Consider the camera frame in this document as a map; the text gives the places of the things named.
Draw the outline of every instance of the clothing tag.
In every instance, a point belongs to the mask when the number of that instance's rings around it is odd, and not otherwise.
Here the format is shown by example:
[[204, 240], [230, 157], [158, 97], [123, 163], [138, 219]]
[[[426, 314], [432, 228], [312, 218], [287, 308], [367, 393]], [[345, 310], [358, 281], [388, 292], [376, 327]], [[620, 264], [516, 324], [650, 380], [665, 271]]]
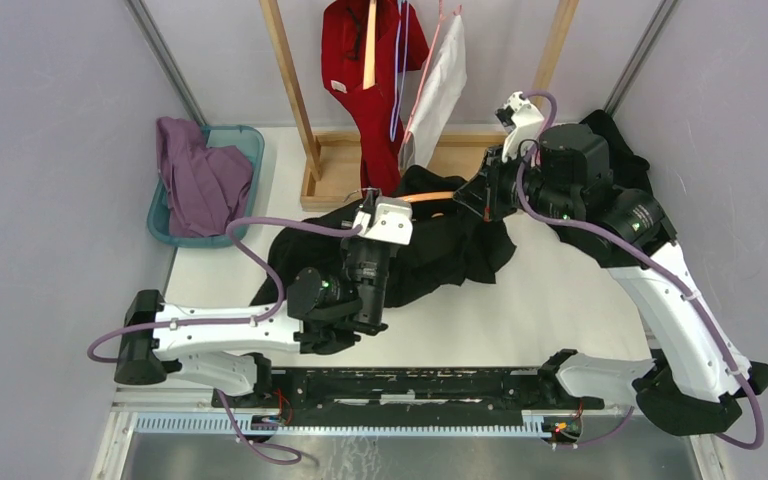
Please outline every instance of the clothing tag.
[[337, 80], [331, 80], [331, 88], [337, 90], [338, 92], [347, 93], [346, 86]]

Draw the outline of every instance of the wooden pole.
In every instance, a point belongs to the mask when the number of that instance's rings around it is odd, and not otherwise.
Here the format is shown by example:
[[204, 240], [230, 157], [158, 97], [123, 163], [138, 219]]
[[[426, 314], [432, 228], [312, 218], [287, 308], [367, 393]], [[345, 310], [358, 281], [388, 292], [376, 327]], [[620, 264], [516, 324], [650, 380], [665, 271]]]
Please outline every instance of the wooden pole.
[[290, 44], [287, 42], [287, 32], [284, 30], [284, 21], [281, 20], [281, 11], [278, 9], [277, 0], [260, 0], [260, 9], [263, 11], [263, 19], [269, 38], [272, 40], [272, 49], [275, 50], [275, 58], [278, 60], [278, 68], [281, 70], [281, 79], [284, 80], [284, 88], [287, 90], [287, 98], [290, 100], [290, 108], [296, 120], [296, 127], [302, 138], [302, 146], [307, 156], [307, 169], [310, 170], [313, 179], [322, 179], [322, 165], [319, 159], [319, 148], [313, 131], [310, 129], [310, 120], [307, 117], [307, 109], [299, 88], [299, 78], [296, 75], [296, 66], [293, 64], [293, 56], [290, 53]]
[[366, 22], [366, 53], [363, 56], [363, 89], [375, 86], [375, 27], [378, 17], [378, 0], [369, 0], [369, 17]]
[[[532, 89], [549, 89], [552, 75], [555, 74], [555, 67], [558, 65], [558, 59], [561, 57], [561, 50], [564, 48], [567, 32], [569, 32], [569, 27], [572, 24], [577, 7], [578, 0], [558, 0], [558, 8], [555, 9], [555, 19], [552, 20], [552, 28], [549, 30], [546, 45], [543, 47], [543, 56], [540, 58], [540, 64], [537, 66], [537, 74], [534, 76], [534, 83], [531, 85]], [[543, 99], [540, 97], [534, 100], [534, 105], [537, 108], [540, 108], [542, 103]]]

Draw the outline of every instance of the laundry basket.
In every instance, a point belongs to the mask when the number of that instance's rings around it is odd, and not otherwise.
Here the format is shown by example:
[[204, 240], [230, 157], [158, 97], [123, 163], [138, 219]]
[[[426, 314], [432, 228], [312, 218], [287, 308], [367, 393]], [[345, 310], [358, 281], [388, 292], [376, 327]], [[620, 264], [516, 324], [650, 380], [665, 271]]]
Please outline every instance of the laundry basket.
[[[260, 178], [261, 163], [263, 162], [263, 135], [257, 130], [244, 125], [227, 125], [219, 127], [205, 126], [201, 128], [207, 140], [208, 147], [235, 146], [252, 163], [252, 184], [249, 188], [248, 203], [245, 216], [250, 217], [254, 209], [257, 196], [257, 183]], [[166, 187], [163, 180], [157, 182], [151, 208], [148, 211], [148, 231], [154, 238], [161, 242], [184, 248], [221, 248], [231, 245], [231, 239], [227, 235], [215, 235], [213, 237], [184, 238], [169, 234], [169, 205], [166, 203]], [[235, 230], [237, 238], [243, 238], [248, 225]]]

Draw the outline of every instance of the white garment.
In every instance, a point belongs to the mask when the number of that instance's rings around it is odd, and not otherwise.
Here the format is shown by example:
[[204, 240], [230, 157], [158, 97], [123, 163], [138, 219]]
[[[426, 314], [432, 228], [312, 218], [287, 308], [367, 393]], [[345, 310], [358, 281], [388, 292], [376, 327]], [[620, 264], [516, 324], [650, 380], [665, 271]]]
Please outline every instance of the white garment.
[[465, 85], [464, 25], [463, 18], [455, 15], [420, 92], [413, 123], [409, 128], [411, 135], [399, 151], [400, 169], [404, 170], [411, 165], [428, 167], [443, 127], [449, 121]]

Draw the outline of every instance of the wall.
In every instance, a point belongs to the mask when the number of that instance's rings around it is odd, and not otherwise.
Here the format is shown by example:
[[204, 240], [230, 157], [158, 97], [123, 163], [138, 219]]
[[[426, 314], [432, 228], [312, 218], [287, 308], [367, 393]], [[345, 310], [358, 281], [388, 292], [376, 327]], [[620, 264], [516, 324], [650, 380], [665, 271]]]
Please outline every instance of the wall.
[[[331, 1], [279, 1], [314, 126], [353, 125], [322, 86], [322, 12]], [[469, 79], [450, 123], [495, 125], [496, 108], [512, 92], [531, 86], [558, 2], [462, 2]], [[430, 44], [438, 2], [411, 3]], [[209, 121], [293, 124], [259, 2], [146, 0], [146, 4]], [[446, 2], [446, 12], [457, 4]], [[604, 105], [657, 4], [657, 0], [580, 2], [551, 84], [561, 102], [559, 118], [577, 121]], [[419, 76], [408, 74], [406, 105], [413, 105]]]
[[[653, 164], [708, 303], [748, 357], [768, 362], [768, 3], [682, 2], [618, 122]], [[768, 478], [768, 392], [761, 402], [767, 443], [728, 447], [734, 478]], [[747, 417], [734, 428], [745, 439]]]
[[0, 0], [0, 479], [89, 476], [113, 382], [86, 346], [171, 261], [159, 115], [183, 108], [124, 2]]

